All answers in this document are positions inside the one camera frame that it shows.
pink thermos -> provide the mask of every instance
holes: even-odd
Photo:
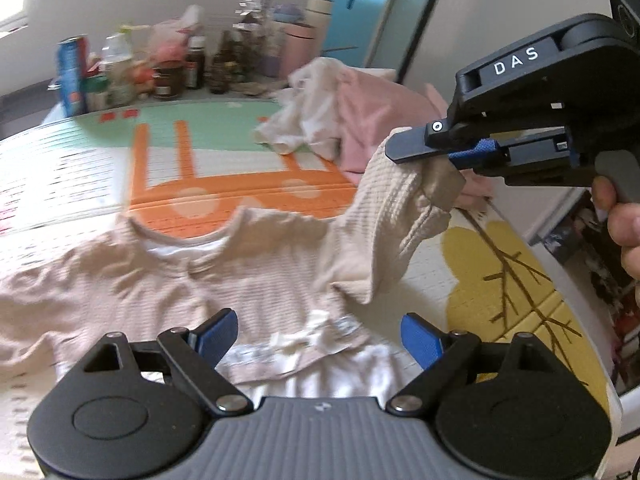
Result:
[[[306,23],[289,23],[284,32],[286,37],[280,60],[280,79],[288,78],[291,72],[314,58],[316,37],[316,28]]]

orange giraffe print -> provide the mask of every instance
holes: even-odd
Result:
[[[355,188],[335,164],[326,171],[302,170],[291,155],[280,155],[283,171],[197,176],[186,121],[175,121],[176,180],[148,187],[150,129],[136,126],[132,150],[129,209],[143,224],[165,234],[190,238],[225,224],[239,205],[329,218],[351,204]]]

blue can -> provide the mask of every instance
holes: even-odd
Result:
[[[58,44],[58,84],[60,99],[67,117],[86,113],[84,95],[86,53],[85,36],[69,38]]]

beige shirt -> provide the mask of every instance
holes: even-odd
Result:
[[[353,205],[315,219],[239,208],[224,228],[180,240],[121,217],[55,261],[0,279],[0,380],[72,364],[106,332],[155,339],[229,307],[239,337],[230,380],[269,380],[364,343],[345,296],[368,303],[442,232],[464,179],[446,158],[396,165],[384,143]]]

shirt sleeve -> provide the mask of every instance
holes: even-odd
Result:
[[[71,250],[0,278],[0,380],[55,364],[60,346],[81,335],[78,267]]]
[[[465,185],[446,156],[395,164],[385,155],[388,138],[369,161],[353,204],[332,222],[320,258],[329,284],[359,303],[397,283],[418,244],[447,228]]]

